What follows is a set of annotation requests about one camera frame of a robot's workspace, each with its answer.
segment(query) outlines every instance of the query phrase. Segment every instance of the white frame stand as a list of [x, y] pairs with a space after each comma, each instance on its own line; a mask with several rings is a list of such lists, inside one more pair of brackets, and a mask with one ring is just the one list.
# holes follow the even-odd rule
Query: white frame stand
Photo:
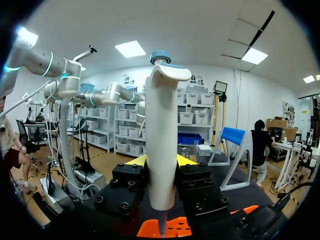
[[[216, 147], [214, 148], [213, 153], [212, 153], [210, 160], [208, 162], [208, 166], [210, 166], [210, 167], [212, 167], [212, 166], [229, 166], [230, 165], [230, 152], [228, 151], [228, 144], [227, 144], [227, 140], [230, 141], [230, 139], [224, 139], [226, 141], [227, 161], [226, 162], [213, 162], [214, 157], [216, 155], [216, 152], [219, 149], [218, 146], [220, 145], [221, 141], [223, 140], [222, 139], [223, 131], [224, 131], [224, 128], [219, 135], [219, 138], [218, 138], [216, 145], [215, 145]], [[248, 162], [248, 174], [247, 174], [246, 180], [244, 182], [228, 185], [230, 178], [234, 174], [234, 171], [236, 170], [236, 167], [238, 166], [238, 163], [245, 152], [247, 152], [247, 162]], [[250, 185], [251, 171], [252, 171], [252, 157], [253, 157], [252, 135], [251, 135], [250, 131], [246, 131], [242, 140], [241, 140], [241, 144], [240, 144], [240, 148], [238, 150], [238, 153], [236, 154], [235, 159], [229, 169], [229, 172], [227, 173], [225, 179], [223, 180], [223, 182], [220, 186], [221, 191], [228, 191], [228, 190], [233, 190], [233, 189], [244, 188], [244, 187], [247, 187]]]

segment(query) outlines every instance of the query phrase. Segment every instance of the white wall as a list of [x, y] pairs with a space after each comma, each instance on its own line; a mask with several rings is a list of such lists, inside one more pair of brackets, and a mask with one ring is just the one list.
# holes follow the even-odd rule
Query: white wall
[[[228, 84], [226, 95], [226, 121], [225, 125], [235, 128], [237, 122], [237, 88], [240, 89], [240, 71], [233, 69], [211, 66], [211, 65], [186, 65], [195, 76], [202, 76], [204, 87], [212, 91], [215, 82], [221, 81]], [[91, 83], [95, 85], [96, 90], [106, 88], [110, 82], [119, 82], [124, 84], [125, 75], [134, 79], [138, 86], [138, 92], [141, 92], [142, 85], [146, 77], [150, 75], [153, 66], [124, 68], [114, 71], [104, 72], [92, 75], [81, 80], [82, 83]], [[180, 82], [179, 87], [185, 88], [194, 83]], [[250, 73], [241, 72], [241, 89], [239, 96], [239, 118], [238, 128], [251, 130], [257, 120], [283, 116], [283, 102], [293, 104], [296, 109], [299, 107], [298, 95], [295, 91], [271, 81], [269, 79], [256, 76]], [[220, 120], [222, 106], [219, 106]], [[298, 124], [299, 116], [296, 114], [295, 124]]]

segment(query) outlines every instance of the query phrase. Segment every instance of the blue cap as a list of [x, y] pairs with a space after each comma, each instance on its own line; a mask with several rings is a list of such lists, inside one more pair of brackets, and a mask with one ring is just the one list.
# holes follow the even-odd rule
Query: blue cap
[[167, 62], [168, 64], [171, 63], [171, 54], [168, 51], [165, 51], [165, 50], [154, 51], [153, 53], [151, 53], [150, 63], [155, 65], [155, 59], [157, 58], [164, 58], [168, 61]]

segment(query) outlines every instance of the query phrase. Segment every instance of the chair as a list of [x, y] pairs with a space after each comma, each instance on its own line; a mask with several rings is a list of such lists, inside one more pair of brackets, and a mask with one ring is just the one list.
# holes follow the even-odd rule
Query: chair
[[[220, 136], [216, 142], [216, 146], [219, 146], [222, 140], [232, 142], [239, 146], [239, 150], [235, 156], [235, 159], [229, 169], [229, 172], [227, 173], [225, 179], [223, 180], [220, 189], [221, 191], [227, 191], [227, 190], [233, 190], [233, 189], [239, 189], [243, 187], [247, 187], [250, 185], [250, 177], [251, 177], [251, 170], [252, 170], [252, 157], [253, 157], [253, 141], [252, 141], [252, 135], [251, 131], [244, 131], [240, 129], [230, 128], [230, 127], [224, 127], [220, 133]], [[228, 151], [228, 144], [226, 147], [226, 155], [227, 155], [227, 161], [226, 162], [213, 162], [215, 154], [218, 150], [218, 147], [216, 147], [210, 157], [210, 160], [208, 162], [208, 166], [229, 166], [230, 163], [230, 152]], [[248, 162], [248, 174], [246, 176], [246, 180], [244, 182], [235, 183], [235, 184], [228, 184], [230, 178], [232, 177], [233, 173], [236, 170], [236, 167], [242, 157], [242, 155], [246, 153], [247, 154], [247, 162]]]
[[[39, 151], [40, 150], [39, 143], [42, 141], [46, 141], [48, 138], [44, 138], [43, 134], [37, 134], [37, 133], [35, 133], [33, 135], [33, 138], [31, 138], [27, 134], [25, 124], [19, 120], [16, 120], [16, 123], [19, 128], [19, 140], [20, 140], [20, 143], [26, 148], [26, 153], [31, 154]], [[35, 170], [38, 172], [36, 160], [37, 159], [31, 157], [31, 163], [34, 166]]]

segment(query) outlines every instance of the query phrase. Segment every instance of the ceiling light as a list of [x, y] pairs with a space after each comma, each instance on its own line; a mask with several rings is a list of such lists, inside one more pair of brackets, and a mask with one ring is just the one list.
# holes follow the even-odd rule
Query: ceiling light
[[38, 35], [29, 32], [27, 29], [25, 29], [23, 26], [19, 26], [16, 30], [18, 36], [20, 36], [25, 41], [28, 41], [31, 44], [31, 47], [36, 45], [36, 42], [38, 40]]
[[126, 58], [146, 55], [138, 41], [130, 41], [114, 47]]
[[305, 81], [305, 83], [311, 83], [311, 82], [314, 82], [315, 81], [315, 78], [314, 78], [314, 76], [307, 76], [307, 77], [305, 77], [304, 79], [303, 79], [303, 81]]
[[268, 54], [263, 53], [262, 51], [258, 51], [254, 48], [250, 48], [246, 54], [243, 56], [242, 60], [256, 64], [258, 65], [261, 63], [266, 57], [268, 57]]

